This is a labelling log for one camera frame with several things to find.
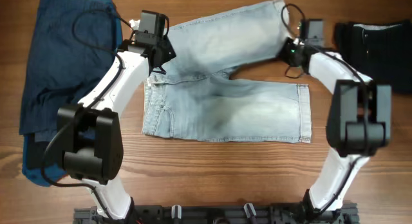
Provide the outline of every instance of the light blue jeans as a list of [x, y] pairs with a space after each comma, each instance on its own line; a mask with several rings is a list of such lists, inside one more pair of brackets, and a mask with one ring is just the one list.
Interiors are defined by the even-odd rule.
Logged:
[[171, 27], [177, 57], [163, 65], [166, 75], [153, 73], [145, 82], [142, 132], [215, 142], [310, 142], [306, 84], [229, 80], [239, 66], [277, 56], [288, 37], [283, 5], [267, 1]]

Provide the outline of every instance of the wood grain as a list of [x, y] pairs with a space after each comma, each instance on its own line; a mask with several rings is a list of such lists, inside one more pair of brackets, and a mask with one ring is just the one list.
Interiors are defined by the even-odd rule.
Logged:
[[[113, 1], [126, 20], [146, 9], [167, 14], [174, 25], [265, 0]], [[412, 0], [286, 1], [299, 5], [307, 17], [325, 20], [328, 46], [336, 22], [385, 23], [412, 17]], [[21, 174], [19, 110], [38, 2], [0, 0], [0, 223], [71, 223], [73, 208], [93, 205], [84, 189], [38, 187]], [[232, 77], [308, 83], [311, 144], [202, 143], [144, 136], [144, 96], [138, 88], [121, 119], [125, 156], [120, 175], [135, 202], [198, 206], [299, 201], [328, 151], [324, 127], [331, 95], [309, 76], [285, 78], [285, 67], [267, 61]], [[412, 97], [394, 95], [392, 105], [393, 141], [360, 171], [346, 197], [359, 204], [362, 223], [408, 223], [412, 218]]]

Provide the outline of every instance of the blue cloth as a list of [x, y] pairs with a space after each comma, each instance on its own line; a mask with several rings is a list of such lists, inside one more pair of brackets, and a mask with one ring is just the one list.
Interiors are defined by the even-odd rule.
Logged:
[[[214, 142], [310, 142], [306, 84], [229, 79], [240, 66], [279, 54], [288, 37], [284, 5], [267, 1], [171, 27], [177, 57], [162, 66], [166, 75], [152, 73], [145, 82], [142, 132]], [[147, 63], [139, 67], [147, 71]]]
[[[32, 182], [48, 186], [40, 174], [42, 151], [56, 132], [57, 110], [76, 104], [110, 69], [114, 56], [78, 43], [71, 26], [81, 12], [105, 9], [115, 12], [111, 0], [40, 0], [26, 69], [21, 104], [20, 134], [24, 135], [22, 173]], [[84, 15], [76, 33], [86, 42], [114, 50], [122, 42], [120, 21], [97, 12]], [[48, 164], [47, 175], [65, 175]]]

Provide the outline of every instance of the jeans pocket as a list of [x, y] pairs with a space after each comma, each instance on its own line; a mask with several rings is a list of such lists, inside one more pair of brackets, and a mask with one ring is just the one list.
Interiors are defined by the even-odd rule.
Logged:
[[160, 113], [154, 135], [164, 138], [171, 138], [174, 136], [174, 115], [168, 106], [160, 106]]

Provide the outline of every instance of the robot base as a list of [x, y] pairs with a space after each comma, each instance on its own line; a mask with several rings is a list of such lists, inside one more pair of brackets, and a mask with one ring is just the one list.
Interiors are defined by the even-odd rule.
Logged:
[[[299, 218], [293, 210], [299, 210], [299, 203], [282, 203], [254, 207], [257, 224], [298, 224]], [[160, 205], [137, 205], [135, 213], [139, 217], [133, 221], [119, 220], [115, 223], [134, 224], [249, 224], [243, 206], [182, 207], [182, 218], [172, 219], [171, 207]], [[73, 224], [110, 223], [97, 214], [97, 208], [75, 209]], [[344, 204], [341, 210], [326, 211], [310, 223], [359, 224], [357, 204]]]

